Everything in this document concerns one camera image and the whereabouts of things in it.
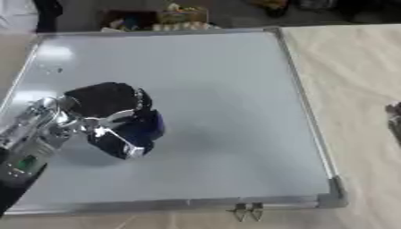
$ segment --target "gray floor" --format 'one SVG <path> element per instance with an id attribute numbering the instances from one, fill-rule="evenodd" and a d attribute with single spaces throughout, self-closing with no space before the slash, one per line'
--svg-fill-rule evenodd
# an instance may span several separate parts
<path id="1" fill-rule="evenodd" d="M 262 9 L 245 0 L 179 0 L 185 6 L 204 6 L 209 9 L 210 21 L 223 28 L 258 27 L 267 25 L 303 26 L 344 24 L 336 13 L 300 11 L 291 7 L 286 16 L 272 19 Z M 115 10 L 159 11 L 165 0 L 62 0 L 64 15 L 59 18 L 59 31 L 98 30 L 99 13 Z"/>

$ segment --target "white table surface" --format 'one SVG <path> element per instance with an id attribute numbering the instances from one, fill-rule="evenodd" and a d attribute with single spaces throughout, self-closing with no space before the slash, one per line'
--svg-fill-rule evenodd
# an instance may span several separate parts
<path id="1" fill-rule="evenodd" d="M 401 148 L 387 128 L 384 106 L 401 100 L 401 26 L 285 29 L 328 149 L 349 191 L 339 209 L 268 211 L 262 222 L 238 223 L 224 211 L 107 216 L 24 217 L 14 228 L 399 228 Z M 21 65 L 30 37 L 0 37 L 2 87 Z"/>

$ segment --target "metal clip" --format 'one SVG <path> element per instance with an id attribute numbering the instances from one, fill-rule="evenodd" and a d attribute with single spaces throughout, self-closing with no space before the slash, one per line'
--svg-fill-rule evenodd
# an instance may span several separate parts
<path id="1" fill-rule="evenodd" d="M 243 222 L 246 219 L 247 214 L 251 214 L 251 217 L 259 222 L 263 217 L 263 204 L 262 203 L 252 203 L 251 205 L 247 204 L 236 204 L 235 209 L 231 210 L 233 212 L 235 218 L 239 222 Z"/>
<path id="2" fill-rule="evenodd" d="M 253 203 L 252 208 L 250 210 L 252 218 L 259 222 L 263 217 L 263 204 L 262 203 Z"/>
<path id="3" fill-rule="evenodd" d="M 235 209 L 232 210 L 234 217 L 239 221 L 243 222 L 246 218 L 246 213 L 248 212 L 248 208 L 246 204 L 236 204 Z"/>

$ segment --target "whiteboard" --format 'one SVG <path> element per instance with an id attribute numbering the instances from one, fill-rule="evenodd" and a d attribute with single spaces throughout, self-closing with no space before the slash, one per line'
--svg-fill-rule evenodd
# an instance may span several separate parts
<path id="1" fill-rule="evenodd" d="M 166 135 L 133 161 L 110 157 L 76 136 L 17 208 L 329 193 L 274 33 L 49 37 L 27 63 L 3 124 L 29 101 L 105 81 L 149 92 Z"/>

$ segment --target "metal robot arm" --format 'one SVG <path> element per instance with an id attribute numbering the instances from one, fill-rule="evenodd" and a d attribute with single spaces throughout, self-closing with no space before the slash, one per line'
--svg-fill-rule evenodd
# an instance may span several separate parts
<path id="1" fill-rule="evenodd" d="M 58 149 L 74 134 L 121 159 L 141 157 L 164 133 L 143 89 L 102 83 L 42 98 L 0 131 L 0 215 L 35 182 Z"/>

